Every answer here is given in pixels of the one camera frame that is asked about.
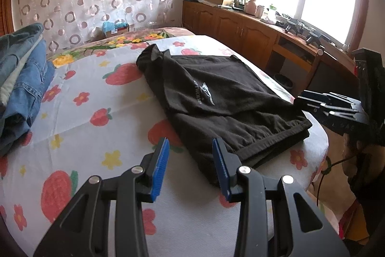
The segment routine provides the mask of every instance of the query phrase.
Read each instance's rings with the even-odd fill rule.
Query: folded clothes
[[[35,44],[32,45],[31,49],[27,51],[27,53],[20,59],[19,64],[16,69],[12,71],[10,76],[5,80],[3,86],[0,86],[0,112],[5,110],[5,107],[8,103],[9,96],[15,86],[16,80],[19,77],[20,72],[24,68],[26,61],[32,51],[35,49],[37,44],[43,39],[43,34],[40,34]]]
[[[0,37],[0,86],[16,69],[20,59],[37,42],[43,30],[41,23],[34,23],[13,34]]]
[[[28,132],[40,110],[42,98],[55,74],[55,66],[46,61],[47,45],[41,40],[32,51],[11,92],[0,118],[0,157],[13,142]]]
[[[307,138],[311,122],[236,56],[171,56],[147,47],[137,66],[171,125],[217,185],[212,140],[222,137],[244,165],[258,167]]]

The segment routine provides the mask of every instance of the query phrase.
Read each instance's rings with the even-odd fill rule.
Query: floral bedsheet
[[[236,54],[206,36],[149,41],[172,54]],[[32,256],[70,198],[92,175],[111,178],[140,163],[158,139],[173,149],[160,196],[143,204],[149,255],[156,257],[233,256],[239,204],[226,202],[182,146],[135,62],[141,47],[120,47],[58,68],[31,131],[0,159],[0,213],[18,245]],[[243,60],[281,98],[292,96]],[[313,123],[310,136],[258,170],[280,178],[292,175],[304,188],[320,172],[328,138]],[[114,256],[114,213],[109,223],[109,256]],[[269,235],[273,235],[268,204]]]
[[[58,68],[93,54],[103,56],[105,52],[110,49],[124,46],[129,46],[131,49],[146,48],[148,46],[146,42],[148,41],[183,35],[194,35],[194,33],[181,27],[126,32],[68,50],[58,50],[54,54],[49,54],[47,60],[52,61],[55,67]]]

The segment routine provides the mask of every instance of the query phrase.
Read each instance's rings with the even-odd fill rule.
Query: metal screw
[[[143,168],[141,166],[135,166],[131,169],[132,173],[138,174],[143,172]]]
[[[96,184],[100,182],[99,176],[92,176],[88,179],[88,182],[91,184]]]
[[[241,166],[238,168],[240,173],[248,174],[251,172],[251,169],[248,166]]]
[[[294,182],[294,178],[292,176],[283,176],[282,181],[286,184],[292,184]]]

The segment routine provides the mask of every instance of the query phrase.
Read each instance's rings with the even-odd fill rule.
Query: wooden headboard
[[[0,36],[13,32],[12,0],[0,0]]]

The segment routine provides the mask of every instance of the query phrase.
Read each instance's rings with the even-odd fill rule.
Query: black sweatshirt
[[[375,181],[355,192],[355,195],[362,205],[370,235],[369,242],[357,257],[385,256],[385,169]]]
[[[258,167],[307,138],[311,122],[236,56],[171,56],[147,47],[137,66],[201,172],[218,184],[212,140]]]

